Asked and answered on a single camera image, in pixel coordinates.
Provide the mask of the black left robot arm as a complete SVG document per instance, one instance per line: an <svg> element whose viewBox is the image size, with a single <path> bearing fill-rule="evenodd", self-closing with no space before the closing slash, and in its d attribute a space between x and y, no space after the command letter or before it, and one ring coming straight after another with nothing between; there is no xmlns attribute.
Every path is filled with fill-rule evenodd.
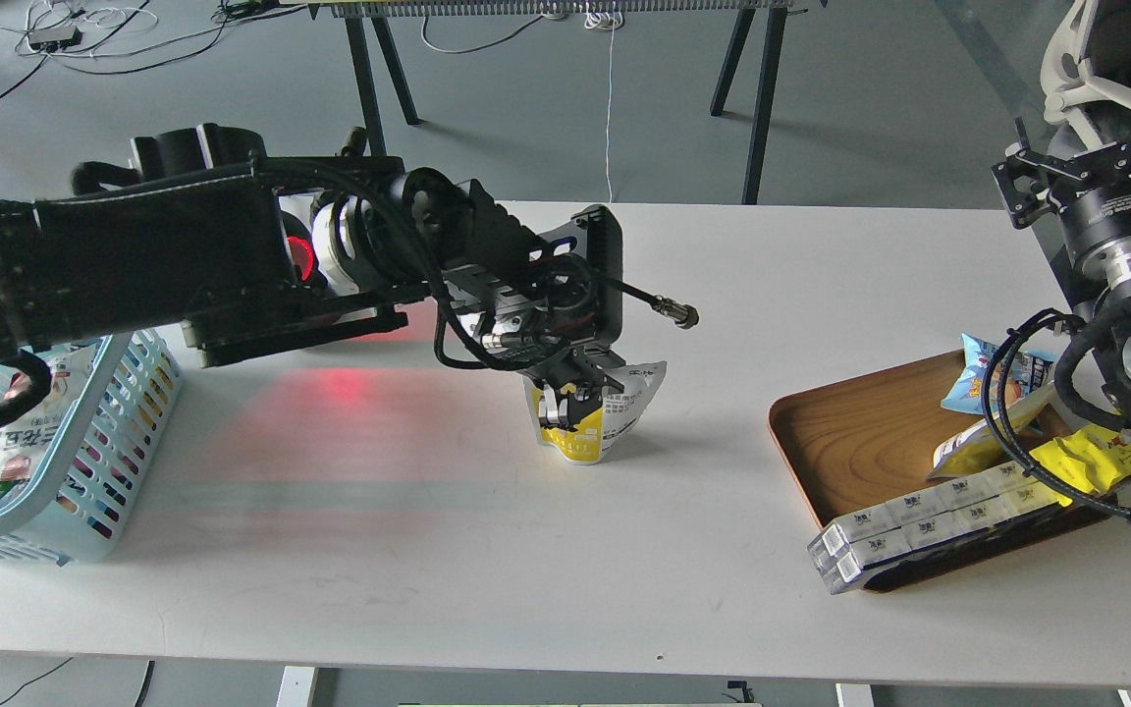
<svg viewBox="0 0 1131 707"><path fill-rule="evenodd" d="M271 157L202 124L85 162L74 195L0 198L0 429L43 399L45 350L180 324L202 365L405 326L433 299L444 367L511 371L539 428L575 430L624 390L622 233L603 206L537 234L480 181L369 156Z"/></svg>

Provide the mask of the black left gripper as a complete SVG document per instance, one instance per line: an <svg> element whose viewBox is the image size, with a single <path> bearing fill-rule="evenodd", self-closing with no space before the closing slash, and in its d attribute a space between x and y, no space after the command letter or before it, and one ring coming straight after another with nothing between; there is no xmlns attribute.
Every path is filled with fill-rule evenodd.
<svg viewBox="0 0 1131 707"><path fill-rule="evenodd" d="M622 276L622 229L594 204L537 234L475 180L428 183L428 245L449 295L437 301L435 336L454 327L477 340L486 367L528 376L539 429L575 431L624 391L625 367L612 346L622 301L608 281Z"/></svg>

